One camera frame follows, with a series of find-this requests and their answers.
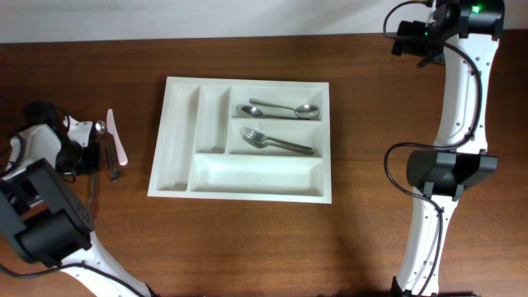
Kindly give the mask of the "small silver teaspoon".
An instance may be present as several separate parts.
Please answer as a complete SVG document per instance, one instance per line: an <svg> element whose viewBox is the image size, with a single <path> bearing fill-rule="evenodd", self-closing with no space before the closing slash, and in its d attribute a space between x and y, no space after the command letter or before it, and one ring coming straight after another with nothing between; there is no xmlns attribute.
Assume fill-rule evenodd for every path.
<svg viewBox="0 0 528 297"><path fill-rule="evenodd" d="M106 126L106 123L103 120L98 120L95 124L96 132L98 133L98 138L101 141L102 146L105 148L106 151L106 160L107 160L107 166L109 170L112 169L112 161L111 161L111 155L110 155L110 149L108 145L108 129Z"/></svg>

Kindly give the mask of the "silver tablespoon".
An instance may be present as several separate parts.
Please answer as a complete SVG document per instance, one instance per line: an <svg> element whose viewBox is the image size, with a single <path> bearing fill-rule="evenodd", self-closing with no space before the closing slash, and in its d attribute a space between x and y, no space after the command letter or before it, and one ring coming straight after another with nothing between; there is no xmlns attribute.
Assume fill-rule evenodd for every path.
<svg viewBox="0 0 528 297"><path fill-rule="evenodd" d="M267 115L255 106L237 106L236 111L239 116L256 119L282 119L282 120L301 120L297 117L288 117L281 115Z"/></svg>
<svg viewBox="0 0 528 297"><path fill-rule="evenodd" d="M274 108L281 108L293 111L295 115L304 120L312 120L318 118L320 114L320 110L315 105L310 104L303 104L297 107L290 107L290 106L283 106L278 104L269 103L266 101L261 101L256 98L250 98L249 103L256 106L266 106L266 107L274 107Z"/></svg>

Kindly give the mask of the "silver fork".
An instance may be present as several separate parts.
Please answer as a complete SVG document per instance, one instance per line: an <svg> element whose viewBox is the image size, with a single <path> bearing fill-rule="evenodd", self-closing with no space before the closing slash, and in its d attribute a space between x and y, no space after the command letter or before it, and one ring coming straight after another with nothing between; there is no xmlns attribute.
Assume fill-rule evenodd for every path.
<svg viewBox="0 0 528 297"><path fill-rule="evenodd" d="M264 149L268 146L273 146L273 147L277 147L280 149L286 149L286 150L289 150L295 153L300 153L303 155L315 155L315 152L312 149L296 148L288 144L278 144L278 143L273 143L273 142L269 143L269 142L257 141L255 139L247 137L246 135L243 135L242 138L247 143L249 143L251 146L257 149Z"/></svg>
<svg viewBox="0 0 528 297"><path fill-rule="evenodd" d="M253 141L256 141L256 142L264 143L266 141L272 141L272 142L276 142L278 144L283 144L286 147L296 148L296 149L300 149L300 150L313 151L313 149L310 148L310 147L303 146L303 145L300 145L300 144L293 144L291 142L287 142L287 141L280 140L280 139L275 139L275 138L266 136L265 134L263 134L261 132L257 132L255 130L252 130L252 129L246 127L246 126L244 126L241 129L241 132L242 132L243 136L246 136L247 138L252 139Z"/></svg>

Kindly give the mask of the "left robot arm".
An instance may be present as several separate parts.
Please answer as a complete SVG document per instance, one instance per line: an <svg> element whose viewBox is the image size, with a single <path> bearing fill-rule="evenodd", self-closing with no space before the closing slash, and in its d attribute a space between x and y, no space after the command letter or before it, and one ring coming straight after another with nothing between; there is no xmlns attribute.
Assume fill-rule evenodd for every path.
<svg viewBox="0 0 528 297"><path fill-rule="evenodd" d="M36 101L23 109L26 123L14 130L1 173L1 233L20 258L41 263L28 278L63 272L96 296L153 296L99 241L92 212L70 183L95 177L101 153L109 178L120 178L123 149L112 118L77 121L63 108Z"/></svg>

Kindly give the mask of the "small dark teaspoon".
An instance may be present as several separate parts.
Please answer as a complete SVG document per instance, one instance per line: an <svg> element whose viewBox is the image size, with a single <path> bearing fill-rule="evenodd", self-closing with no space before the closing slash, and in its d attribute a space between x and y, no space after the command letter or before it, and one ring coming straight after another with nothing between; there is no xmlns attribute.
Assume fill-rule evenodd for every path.
<svg viewBox="0 0 528 297"><path fill-rule="evenodd" d="M116 147L111 139L108 140L108 149L110 157L110 179L116 182L120 178L120 170L118 168Z"/></svg>

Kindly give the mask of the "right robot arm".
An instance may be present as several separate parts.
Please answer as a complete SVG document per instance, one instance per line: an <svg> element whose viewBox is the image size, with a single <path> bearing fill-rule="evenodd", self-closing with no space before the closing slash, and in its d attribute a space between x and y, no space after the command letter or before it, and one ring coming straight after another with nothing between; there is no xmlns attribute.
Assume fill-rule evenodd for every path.
<svg viewBox="0 0 528 297"><path fill-rule="evenodd" d="M488 152L485 112L493 59L502 37L505 3L487 0L425 1L426 21L401 21L392 53L415 55L418 67L445 66L441 123L432 145L409 147L406 178L396 188L411 196L412 224L392 296L438 296L439 268L446 233L461 196L497 170Z"/></svg>

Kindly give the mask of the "long metal tongs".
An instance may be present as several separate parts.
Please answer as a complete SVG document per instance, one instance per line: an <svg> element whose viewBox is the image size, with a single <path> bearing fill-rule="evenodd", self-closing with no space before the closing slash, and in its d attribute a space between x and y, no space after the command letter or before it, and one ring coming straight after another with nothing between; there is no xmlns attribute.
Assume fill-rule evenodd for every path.
<svg viewBox="0 0 528 297"><path fill-rule="evenodd" d="M96 197L97 172L92 173L90 179L90 196L87 202L87 208L90 212L93 211L93 204Z"/></svg>

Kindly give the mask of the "pink plastic knife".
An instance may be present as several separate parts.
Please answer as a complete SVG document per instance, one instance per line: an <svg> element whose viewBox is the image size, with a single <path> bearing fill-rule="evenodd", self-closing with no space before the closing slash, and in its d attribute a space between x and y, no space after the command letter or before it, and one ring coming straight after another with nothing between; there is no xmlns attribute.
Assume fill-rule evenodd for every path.
<svg viewBox="0 0 528 297"><path fill-rule="evenodd" d="M113 136L115 141L115 150L118 162L121 166L126 166L128 164L128 157L126 155L123 144L120 141L120 137L117 131L115 117L112 109L109 109L106 114L106 123L108 132Z"/></svg>

